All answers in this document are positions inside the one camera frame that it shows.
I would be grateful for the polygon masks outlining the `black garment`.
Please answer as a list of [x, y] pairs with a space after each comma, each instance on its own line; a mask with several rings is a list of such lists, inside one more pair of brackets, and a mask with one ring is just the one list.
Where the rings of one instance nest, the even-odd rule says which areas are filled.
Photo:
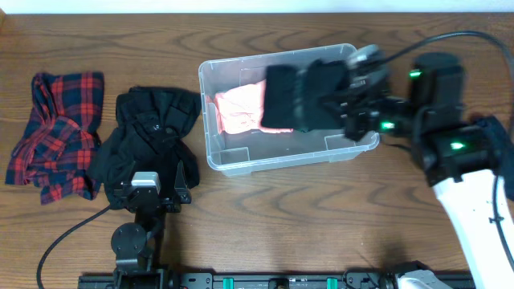
[[266, 68], [261, 125], [308, 132], [341, 129], [341, 94], [349, 88], [343, 61], [316, 60], [308, 67], [280, 64]]
[[137, 163], [135, 172], [157, 172], [162, 189], [168, 192], [177, 164], [183, 161], [188, 188], [199, 185], [197, 158], [182, 139], [201, 110], [201, 96], [181, 88], [134, 87], [116, 98], [117, 127], [87, 171], [104, 185], [111, 208], [112, 191], [124, 181], [124, 165], [129, 161]]

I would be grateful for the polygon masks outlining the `pink shirt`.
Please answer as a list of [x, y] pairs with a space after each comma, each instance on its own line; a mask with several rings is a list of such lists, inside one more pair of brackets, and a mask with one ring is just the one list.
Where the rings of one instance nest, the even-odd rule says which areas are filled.
[[292, 132], [291, 128], [265, 128], [263, 117], [264, 92], [266, 81], [219, 92], [214, 97], [218, 132], [240, 134], [251, 130], [265, 133]]

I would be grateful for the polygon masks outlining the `navy garment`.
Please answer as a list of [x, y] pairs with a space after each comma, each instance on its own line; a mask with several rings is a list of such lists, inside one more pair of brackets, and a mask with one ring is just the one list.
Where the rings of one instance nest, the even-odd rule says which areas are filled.
[[504, 126], [494, 116], [485, 116], [474, 120], [473, 124], [484, 130], [492, 145], [495, 164], [492, 171], [504, 179], [504, 191], [507, 199], [513, 200], [513, 143]]

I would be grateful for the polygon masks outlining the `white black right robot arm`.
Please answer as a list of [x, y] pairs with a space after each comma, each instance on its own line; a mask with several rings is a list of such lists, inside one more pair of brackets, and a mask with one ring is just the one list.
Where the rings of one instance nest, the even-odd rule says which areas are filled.
[[377, 52], [355, 52], [348, 60], [352, 85], [345, 106], [345, 135], [360, 140], [375, 131], [410, 142], [445, 209], [475, 285], [513, 285], [513, 220], [507, 197], [513, 188], [513, 146], [500, 122], [463, 120], [464, 70], [459, 59], [434, 52], [414, 60], [410, 97], [384, 88], [389, 72]]

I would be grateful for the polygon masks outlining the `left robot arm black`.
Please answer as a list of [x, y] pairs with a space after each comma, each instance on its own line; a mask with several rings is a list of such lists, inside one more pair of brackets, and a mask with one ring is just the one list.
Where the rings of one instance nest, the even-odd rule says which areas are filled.
[[114, 289], [179, 288], [180, 276], [160, 264], [165, 217], [179, 213], [191, 203], [184, 164], [179, 161], [170, 193], [161, 187], [156, 172], [136, 172], [113, 192], [121, 207], [135, 214], [133, 222], [119, 226], [111, 238], [116, 268], [110, 285]]

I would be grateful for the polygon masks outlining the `black crumpled garment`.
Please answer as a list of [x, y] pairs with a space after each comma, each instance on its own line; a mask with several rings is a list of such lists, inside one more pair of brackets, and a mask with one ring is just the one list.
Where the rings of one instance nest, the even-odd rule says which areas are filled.
[[182, 139], [201, 110], [201, 96], [181, 88], [134, 87], [116, 98], [117, 127], [87, 171], [104, 185], [111, 208], [112, 191], [124, 181], [124, 165], [129, 161], [137, 163], [135, 172], [157, 172], [162, 189], [168, 192], [177, 164], [183, 161], [188, 188], [199, 185], [197, 158]]

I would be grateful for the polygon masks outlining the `clear plastic storage bin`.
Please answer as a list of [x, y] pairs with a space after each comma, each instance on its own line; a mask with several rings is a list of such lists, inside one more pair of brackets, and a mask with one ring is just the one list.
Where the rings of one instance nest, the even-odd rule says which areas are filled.
[[209, 166], [231, 177], [261, 170], [318, 162], [347, 161], [375, 149], [379, 134], [367, 133], [356, 142], [344, 138], [342, 129], [311, 132], [265, 133], [250, 130], [239, 134], [220, 132], [215, 94], [265, 79], [266, 67], [289, 64], [306, 68], [315, 60], [345, 60], [356, 50], [349, 43], [203, 62], [198, 68], [202, 116]]

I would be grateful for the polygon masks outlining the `red navy plaid shirt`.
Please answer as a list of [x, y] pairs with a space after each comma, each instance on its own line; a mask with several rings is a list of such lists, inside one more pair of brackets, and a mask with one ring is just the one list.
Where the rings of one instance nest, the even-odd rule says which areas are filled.
[[73, 194], [95, 199], [100, 183], [87, 170], [100, 148], [104, 74], [38, 73], [31, 95], [31, 114], [11, 153], [5, 183], [40, 188], [43, 205]]

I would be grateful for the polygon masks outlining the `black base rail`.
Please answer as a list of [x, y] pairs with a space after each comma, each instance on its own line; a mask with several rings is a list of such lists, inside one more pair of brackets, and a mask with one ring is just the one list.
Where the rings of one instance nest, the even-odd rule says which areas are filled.
[[[450, 288], [476, 288], [470, 275], [436, 275]], [[308, 288], [394, 288], [393, 281], [385, 281], [378, 273], [350, 272], [343, 275], [212, 275], [190, 273], [181, 276], [178, 287], [184, 289], [308, 289]], [[112, 276], [80, 276], [77, 288], [115, 288]]]

